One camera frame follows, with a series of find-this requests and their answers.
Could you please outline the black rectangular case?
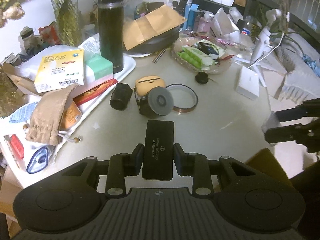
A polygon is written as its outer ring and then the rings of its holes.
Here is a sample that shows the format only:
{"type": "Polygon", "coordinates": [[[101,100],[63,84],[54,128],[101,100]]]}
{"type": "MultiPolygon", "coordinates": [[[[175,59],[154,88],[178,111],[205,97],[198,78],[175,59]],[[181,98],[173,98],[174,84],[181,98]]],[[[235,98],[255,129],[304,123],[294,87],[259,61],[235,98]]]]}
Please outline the black rectangular case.
{"type": "Polygon", "coordinates": [[[172,180],[174,122],[149,120],[146,127],[142,177],[172,180]]]}

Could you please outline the black grey round device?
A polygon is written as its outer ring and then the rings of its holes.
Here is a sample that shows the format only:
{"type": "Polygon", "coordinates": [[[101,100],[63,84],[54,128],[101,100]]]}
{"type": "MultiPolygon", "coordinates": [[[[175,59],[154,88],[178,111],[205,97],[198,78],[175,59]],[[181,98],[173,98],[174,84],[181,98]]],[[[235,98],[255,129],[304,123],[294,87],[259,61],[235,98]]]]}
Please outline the black grey round device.
{"type": "Polygon", "coordinates": [[[154,119],[168,115],[174,107],[172,94],[164,87],[155,87],[138,102],[139,113],[154,119]]]}

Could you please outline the amber tape roll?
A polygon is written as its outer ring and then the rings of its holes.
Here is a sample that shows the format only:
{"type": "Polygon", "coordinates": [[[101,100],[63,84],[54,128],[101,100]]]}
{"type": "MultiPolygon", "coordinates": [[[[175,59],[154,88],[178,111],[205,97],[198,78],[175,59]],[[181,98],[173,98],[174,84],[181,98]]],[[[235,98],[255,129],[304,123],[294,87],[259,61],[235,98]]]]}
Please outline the amber tape roll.
{"type": "Polygon", "coordinates": [[[166,89],[171,93],[174,101],[172,110],[178,114],[190,113],[198,106],[199,98],[189,86],[174,83],[168,85],[166,89]]]}

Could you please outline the white flat box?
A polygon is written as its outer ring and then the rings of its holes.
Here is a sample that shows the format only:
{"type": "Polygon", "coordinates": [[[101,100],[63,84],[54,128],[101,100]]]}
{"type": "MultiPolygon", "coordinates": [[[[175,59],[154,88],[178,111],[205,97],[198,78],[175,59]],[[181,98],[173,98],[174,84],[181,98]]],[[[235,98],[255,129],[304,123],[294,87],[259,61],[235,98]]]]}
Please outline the white flat box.
{"type": "Polygon", "coordinates": [[[259,97],[259,76],[256,72],[242,66],[235,91],[239,94],[255,100],[259,97]]]}

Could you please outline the black cylindrical adapter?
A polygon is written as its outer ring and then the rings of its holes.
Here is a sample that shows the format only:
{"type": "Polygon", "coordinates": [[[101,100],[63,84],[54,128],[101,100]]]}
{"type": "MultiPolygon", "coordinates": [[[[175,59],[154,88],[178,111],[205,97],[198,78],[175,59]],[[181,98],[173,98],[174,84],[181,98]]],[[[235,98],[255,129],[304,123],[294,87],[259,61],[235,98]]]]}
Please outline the black cylindrical adapter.
{"type": "Polygon", "coordinates": [[[132,88],[126,83],[118,83],[110,98],[110,106],[118,111],[123,111],[127,108],[132,95],[132,88]]]}

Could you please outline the red flat packet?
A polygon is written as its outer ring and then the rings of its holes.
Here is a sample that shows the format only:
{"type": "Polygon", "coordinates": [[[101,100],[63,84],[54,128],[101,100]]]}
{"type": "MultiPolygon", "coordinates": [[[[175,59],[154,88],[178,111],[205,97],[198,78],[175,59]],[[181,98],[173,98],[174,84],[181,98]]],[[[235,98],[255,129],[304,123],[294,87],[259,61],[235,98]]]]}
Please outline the red flat packet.
{"type": "Polygon", "coordinates": [[[79,96],[76,96],[75,98],[73,98],[73,101],[77,106],[83,105],[84,103],[101,95],[104,91],[106,91],[108,88],[110,88],[112,85],[115,85],[116,83],[118,83],[117,79],[110,79],[94,88],[89,89],[88,91],[80,94],[79,96]]]}

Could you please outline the green tissue pack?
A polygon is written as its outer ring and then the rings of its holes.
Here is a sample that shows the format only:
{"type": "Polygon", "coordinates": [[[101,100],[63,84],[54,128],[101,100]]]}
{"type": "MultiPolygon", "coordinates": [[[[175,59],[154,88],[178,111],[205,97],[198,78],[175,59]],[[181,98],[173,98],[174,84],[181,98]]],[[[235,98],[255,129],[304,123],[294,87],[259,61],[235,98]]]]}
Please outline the green tissue pack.
{"type": "Polygon", "coordinates": [[[94,54],[85,61],[86,82],[100,79],[111,79],[113,77],[113,63],[104,57],[94,54]]]}

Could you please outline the green wet wipe pack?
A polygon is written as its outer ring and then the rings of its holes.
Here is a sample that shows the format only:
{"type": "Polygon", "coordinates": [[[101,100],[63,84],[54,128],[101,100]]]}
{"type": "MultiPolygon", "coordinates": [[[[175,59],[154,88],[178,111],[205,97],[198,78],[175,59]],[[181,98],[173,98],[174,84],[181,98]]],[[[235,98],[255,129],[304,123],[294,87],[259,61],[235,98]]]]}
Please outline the green wet wipe pack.
{"type": "Polygon", "coordinates": [[[182,49],[183,51],[177,52],[178,56],[199,70],[209,70],[214,64],[210,56],[197,48],[183,46],[182,49]]]}

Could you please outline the glass snack dish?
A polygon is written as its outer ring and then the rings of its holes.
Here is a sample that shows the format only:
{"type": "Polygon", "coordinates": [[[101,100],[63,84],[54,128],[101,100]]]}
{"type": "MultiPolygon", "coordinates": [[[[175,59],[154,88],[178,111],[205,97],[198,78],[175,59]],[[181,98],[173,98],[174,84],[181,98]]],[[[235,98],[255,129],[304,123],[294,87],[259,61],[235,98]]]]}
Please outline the glass snack dish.
{"type": "Polygon", "coordinates": [[[171,48],[174,59],[193,72],[221,74],[227,71],[236,53],[218,42],[196,37],[183,37],[171,48]]]}

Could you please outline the yellow white medicine box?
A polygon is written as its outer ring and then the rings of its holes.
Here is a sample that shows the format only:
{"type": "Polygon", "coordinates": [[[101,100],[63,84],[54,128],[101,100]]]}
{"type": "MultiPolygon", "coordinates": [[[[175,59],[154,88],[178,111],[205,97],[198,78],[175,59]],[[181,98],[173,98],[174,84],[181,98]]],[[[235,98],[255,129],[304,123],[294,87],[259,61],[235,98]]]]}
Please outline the yellow white medicine box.
{"type": "Polygon", "coordinates": [[[84,50],[75,49],[44,56],[35,76],[38,93],[84,85],[84,50]]]}

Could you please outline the white plastic bag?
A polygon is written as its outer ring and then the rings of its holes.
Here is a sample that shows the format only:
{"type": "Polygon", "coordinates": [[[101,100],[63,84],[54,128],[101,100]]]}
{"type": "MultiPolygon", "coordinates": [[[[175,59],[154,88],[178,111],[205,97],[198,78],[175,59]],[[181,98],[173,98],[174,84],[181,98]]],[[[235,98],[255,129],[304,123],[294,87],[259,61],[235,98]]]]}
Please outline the white plastic bag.
{"type": "Polygon", "coordinates": [[[241,34],[239,28],[227,16],[223,8],[214,15],[211,29],[214,35],[225,41],[240,43],[241,34]]]}

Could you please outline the glass vase with stems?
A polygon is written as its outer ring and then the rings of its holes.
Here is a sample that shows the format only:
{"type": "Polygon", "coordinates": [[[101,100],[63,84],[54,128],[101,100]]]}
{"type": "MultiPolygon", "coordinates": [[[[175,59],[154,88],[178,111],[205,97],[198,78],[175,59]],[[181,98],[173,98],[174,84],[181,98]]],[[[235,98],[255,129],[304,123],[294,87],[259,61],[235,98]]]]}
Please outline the glass vase with stems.
{"type": "Polygon", "coordinates": [[[10,68],[1,64],[1,118],[5,118],[28,102],[18,88],[17,77],[10,68]]]}

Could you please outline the black zip case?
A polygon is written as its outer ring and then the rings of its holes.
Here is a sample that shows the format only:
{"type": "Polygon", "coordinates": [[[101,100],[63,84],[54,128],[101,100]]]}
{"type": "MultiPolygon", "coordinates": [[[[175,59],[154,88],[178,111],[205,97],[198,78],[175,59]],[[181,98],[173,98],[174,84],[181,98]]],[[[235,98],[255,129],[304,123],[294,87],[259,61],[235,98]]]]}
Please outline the black zip case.
{"type": "Polygon", "coordinates": [[[127,54],[148,54],[160,51],[171,46],[180,34],[180,26],[174,27],[161,35],[155,36],[142,44],[135,46],[130,50],[126,50],[127,54]]]}

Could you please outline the brown paper envelope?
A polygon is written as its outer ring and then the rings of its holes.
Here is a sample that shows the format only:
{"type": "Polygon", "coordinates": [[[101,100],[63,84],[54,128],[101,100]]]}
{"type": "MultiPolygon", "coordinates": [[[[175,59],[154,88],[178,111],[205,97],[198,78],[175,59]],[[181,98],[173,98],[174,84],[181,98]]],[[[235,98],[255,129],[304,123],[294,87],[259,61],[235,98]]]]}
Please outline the brown paper envelope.
{"type": "Polygon", "coordinates": [[[149,39],[183,24],[187,19],[167,5],[138,18],[126,21],[123,26],[123,42],[130,50],[149,39]]]}

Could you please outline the beige drawstring pouch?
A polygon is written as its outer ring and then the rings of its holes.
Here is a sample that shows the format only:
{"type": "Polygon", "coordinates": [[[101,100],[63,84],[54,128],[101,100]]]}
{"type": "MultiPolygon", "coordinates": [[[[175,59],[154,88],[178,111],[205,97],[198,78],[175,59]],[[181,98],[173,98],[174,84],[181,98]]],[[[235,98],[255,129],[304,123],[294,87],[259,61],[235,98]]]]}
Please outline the beige drawstring pouch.
{"type": "Polygon", "coordinates": [[[25,137],[27,141],[58,145],[63,110],[69,95],[77,86],[78,84],[72,84],[44,94],[31,115],[29,131],[25,137]]]}

